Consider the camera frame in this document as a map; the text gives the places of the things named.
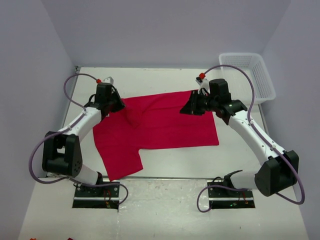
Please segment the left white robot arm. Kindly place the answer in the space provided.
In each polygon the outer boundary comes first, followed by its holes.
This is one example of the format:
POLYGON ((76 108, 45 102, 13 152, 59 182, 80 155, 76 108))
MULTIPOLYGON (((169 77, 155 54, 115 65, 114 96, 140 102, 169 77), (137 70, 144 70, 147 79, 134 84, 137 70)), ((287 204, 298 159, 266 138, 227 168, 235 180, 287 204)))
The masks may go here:
POLYGON ((83 164, 81 141, 110 113, 125 108, 117 89, 111 83, 97 84, 94 101, 88 101, 82 113, 60 131, 45 135, 42 169, 48 173, 69 177, 76 183, 98 186, 101 173, 83 164))

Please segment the red t shirt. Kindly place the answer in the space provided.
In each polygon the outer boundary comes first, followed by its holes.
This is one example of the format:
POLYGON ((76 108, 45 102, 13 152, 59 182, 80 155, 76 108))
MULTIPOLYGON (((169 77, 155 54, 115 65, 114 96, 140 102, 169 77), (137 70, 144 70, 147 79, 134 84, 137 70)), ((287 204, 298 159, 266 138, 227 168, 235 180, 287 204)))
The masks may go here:
POLYGON ((213 114, 181 114, 190 91, 124 98, 125 108, 93 128, 93 139, 111 181, 143 169, 139 150, 217 146, 213 114))

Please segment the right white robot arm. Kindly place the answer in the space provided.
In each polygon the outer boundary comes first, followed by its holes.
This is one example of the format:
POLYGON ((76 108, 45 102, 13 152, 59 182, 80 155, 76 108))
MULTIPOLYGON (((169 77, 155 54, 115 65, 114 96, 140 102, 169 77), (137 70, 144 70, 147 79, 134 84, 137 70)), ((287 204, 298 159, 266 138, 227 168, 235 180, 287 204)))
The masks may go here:
POLYGON ((297 183, 299 156, 275 143, 256 121, 248 116, 247 107, 233 100, 228 83, 223 78, 208 81, 209 92, 193 90, 180 113, 201 116, 214 112, 226 125, 237 132, 257 157, 258 172, 234 171, 226 176, 235 189, 257 189, 269 197, 297 183))

